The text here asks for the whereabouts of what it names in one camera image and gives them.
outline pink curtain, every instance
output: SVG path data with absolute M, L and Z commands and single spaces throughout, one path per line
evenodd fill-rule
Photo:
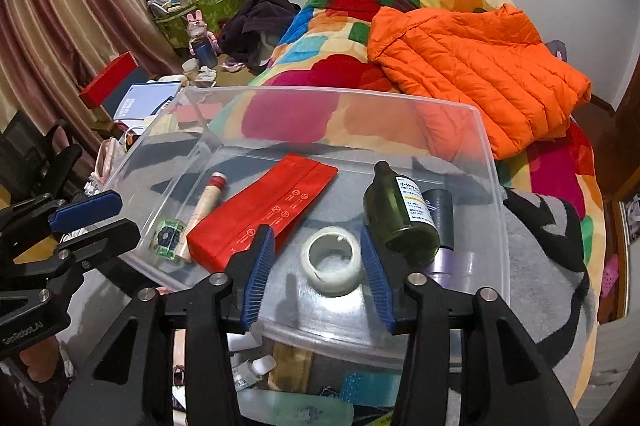
M 63 117 L 87 154 L 100 138 L 79 90 L 119 54 L 131 51 L 148 72 L 180 71 L 145 0 L 0 0 L 0 129 L 16 110 L 44 132 Z

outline small sticker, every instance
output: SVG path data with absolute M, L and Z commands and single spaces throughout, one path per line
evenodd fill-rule
M 234 385 L 236 386 L 236 391 L 238 391 L 251 386 L 251 382 L 246 380 L 244 377 L 238 375 L 234 378 Z
M 418 184 L 406 177 L 396 177 L 396 181 L 402 194 L 402 200 L 404 200 L 404 206 L 406 207 L 407 213 L 409 213 L 409 220 L 413 222 L 424 222 L 425 224 L 433 226 L 431 213 L 427 208 L 427 203 L 422 198 Z

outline mint green object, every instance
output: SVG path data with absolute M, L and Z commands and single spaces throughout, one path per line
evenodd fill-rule
M 275 426 L 351 426 L 353 405 L 335 397 L 247 389 L 238 392 L 243 417 Z

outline red pouch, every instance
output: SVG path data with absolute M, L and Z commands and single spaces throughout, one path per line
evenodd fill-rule
M 288 154 L 193 228 L 187 235 L 191 257 L 209 272 L 223 271 L 234 253 L 249 248 L 261 224 L 273 228 L 280 249 L 294 221 L 337 173 L 333 166 Z

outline red fabric case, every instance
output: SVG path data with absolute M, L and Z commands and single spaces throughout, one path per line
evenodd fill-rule
M 138 64 L 130 52 L 125 52 L 114 59 L 107 67 L 78 94 L 89 109 L 100 106 L 110 93 L 136 68 Z
M 273 228 L 281 249 L 294 221 L 337 173 L 332 166 L 288 154 L 187 235 L 191 257 L 209 272 L 223 271 L 234 253 L 249 248 L 261 224 Z

